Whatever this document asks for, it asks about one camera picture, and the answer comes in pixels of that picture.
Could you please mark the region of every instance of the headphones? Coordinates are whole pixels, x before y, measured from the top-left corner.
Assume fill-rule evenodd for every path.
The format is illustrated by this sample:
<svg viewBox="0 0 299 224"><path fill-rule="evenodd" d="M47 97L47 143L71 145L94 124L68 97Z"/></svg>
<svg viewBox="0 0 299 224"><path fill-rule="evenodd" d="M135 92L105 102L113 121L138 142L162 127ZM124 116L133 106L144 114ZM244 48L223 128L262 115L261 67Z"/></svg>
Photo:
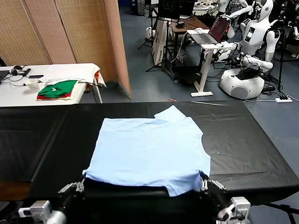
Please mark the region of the headphones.
<svg viewBox="0 0 299 224"><path fill-rule="evenodd" d="M16 65L9 71L9 73L12 74L13 76L22 75L25 73L23 71L24 67L25 67L25 65L23 67Z"/></svg>

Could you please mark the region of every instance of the table leg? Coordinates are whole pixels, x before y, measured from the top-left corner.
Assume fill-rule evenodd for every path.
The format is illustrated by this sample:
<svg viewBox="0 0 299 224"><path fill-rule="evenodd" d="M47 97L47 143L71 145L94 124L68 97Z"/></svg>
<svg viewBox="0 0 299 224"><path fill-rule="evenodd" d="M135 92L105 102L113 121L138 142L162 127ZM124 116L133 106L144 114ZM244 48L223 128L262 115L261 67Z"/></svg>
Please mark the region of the table leg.
<svg viewBox="0 0 299 224"><path fill-rule="evenodd" d="M174 50L173 50L173 60L177 57L178 54L178 34L175 33L174 37ZM175 72L176 69L176 60L172 63L172 71Z"/></svg>
<svg viewBox="0 0 299 224"><path fill-rule="evenodd" d="M98 93L98 96L99 96L99 99L100 99L100 103L102 104L103 100L102 100L102 96L101 96L101 93L100 93L100 89L98 87L98 81L97 81L97 79L95 77L93 78L93 81L96 84L97 93Z"/></svg>
<svg viewBox="0 0 299 224"><path fill-rule="evenodd" d="M201 49L200 60L199 60L199 64L198 64L199 71L201 70L202 63L204 62L204 56L205 56L204 52L205 52L205 50Z"/></svg>
<svg viewBox="0 0 299 224"><path fill-rule="evenodd" d="M213 50L206 50L206 61L204 63L204 66L201 69L202 76L201 76L200 84L197 81L194 82L194 86L195 86L197 92L191 93L192 97L203 97L203 96L212 96L213 95L213 93L211 91L204 92L204 87L206 84L207 75L210 70L212 56L213 56Z"/></svg>
<svg viewBox="0 0 299 224"><path fill-rule="evenodd" d="M184 36L184 45L183 45L183 49L184 49L184 50L186 49L186 45L187 45L187 36L188 36L188 35L185 35L185 36Z"/></svg>

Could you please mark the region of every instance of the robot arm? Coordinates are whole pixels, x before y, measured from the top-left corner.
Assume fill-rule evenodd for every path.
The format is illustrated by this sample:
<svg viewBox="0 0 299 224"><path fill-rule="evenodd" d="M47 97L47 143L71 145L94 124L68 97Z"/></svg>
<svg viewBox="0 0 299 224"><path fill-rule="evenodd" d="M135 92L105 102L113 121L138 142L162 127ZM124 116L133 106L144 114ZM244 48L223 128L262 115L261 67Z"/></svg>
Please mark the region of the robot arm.
<svg viewBox="0 0 299 224"><path fill-rule="evenodd" d="M225 13L229 0L217 0L218 12Z"/></svg>
<svg viewBox="0 0 299 224"><path fill-rule="evenodd" d="M274 55L276 43L279 37L280 37L280 32L278 30L274 30L274 31L272 30L267 33L266 36L267 48L266 48L266 58L265 58L266 62L271 62Z"/></svg>
<svg viewBox="0 0 299 224"><path fill-rule="evenodd" d="M241 28L241 31L242 31L243 34L245 33L246 25L247 25L250 21L251 21L250 19L245 19L243 22L241 22L241 24L240 24L240 28Z"/></svg>
<svg viewBox="0 0 299 224"><path fill-rule="evenodd" d="M207 11L207 13L212 15L213 13L215 13L217 11L217 9L218 9L218 5L212 4L206 11Z"/></svg>
<svg viewBox="0 0 299 224"><path fill-rule="evenodd" d="M232 18L235 18L235 17L237 17L241 14L249 13L253 9L253 7L249 6L247 4L247 1L245 1L245 0L239 0L239 3L243 8L236 11L236 12L233 12L231 15L228 16L228 18L232 19Z"/></svg>
<svg viewBox="0 0 299 224"><path fill-rule="evenodd" d="M34 223L42 224L66 224L67 217L76 203L83 200L85 175L82 175L78 182L69 183L58 191L60 202L55 209L49 201L36 201L29 208L20 208L20 218L32 217Z"/></svg>
<svg viewBox="0 0 299 224"><path fill-rule="evenodd" d="M210 180L204 173L202 178L201 192L206 194L212 202L217 224L243 223L248 220L250 202L245 197L232 197L230 200L226 195L226 188L218 181Z"/></svg>
<svg viewBox="0 0 299 224"><path fill-rule="evenodd" d="M244 8L242 8L236 12L233 12L231 15L227 15L228 18L233 19L241 14L249 13L252 11L253 7L249 6L245 0L240 0L239 2L240 2L240 5ZM233 38L234 36L235 36L234 29L232 28L231 25L229 25L228 38L230 39L230 38Z"/></svg>
<svg viewBox="0 0 299 224"><path fill-rule="evenodd" d="M267 72L273 67L273 64L271 62L265 62L262 61L259 58L250 56L250 55L243 55L243 58L241 60L242 65L246 67L256 67L263 70L263 72Z"/></svg>

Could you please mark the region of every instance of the cup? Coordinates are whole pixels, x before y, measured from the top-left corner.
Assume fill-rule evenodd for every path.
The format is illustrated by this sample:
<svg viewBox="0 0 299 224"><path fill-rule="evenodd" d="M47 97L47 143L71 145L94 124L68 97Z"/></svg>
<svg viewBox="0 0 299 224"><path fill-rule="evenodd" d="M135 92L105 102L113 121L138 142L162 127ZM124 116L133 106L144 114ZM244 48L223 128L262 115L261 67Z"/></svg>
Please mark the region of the cup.
<svg viewBox="0 0 299 224"><path fill-rule="evenodd" d="M32 93L39 92L38 80L37 79L28 79L25 83L26 86L31 90Z"/></svg>

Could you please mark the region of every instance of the laptop screen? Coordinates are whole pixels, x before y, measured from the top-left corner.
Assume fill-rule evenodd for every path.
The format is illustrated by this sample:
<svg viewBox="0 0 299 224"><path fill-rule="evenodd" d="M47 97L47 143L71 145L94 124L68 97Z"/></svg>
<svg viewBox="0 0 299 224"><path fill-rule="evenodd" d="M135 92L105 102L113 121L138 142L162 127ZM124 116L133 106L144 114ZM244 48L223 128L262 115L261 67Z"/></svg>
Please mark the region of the laptop screen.
<svg viewBox="0 0 299 224"><path fill-rule="evenodd" d="M217 42L220 42L225 30L229 26L229 21L218 16L212 25L209 35L211 35Z"/></svg>

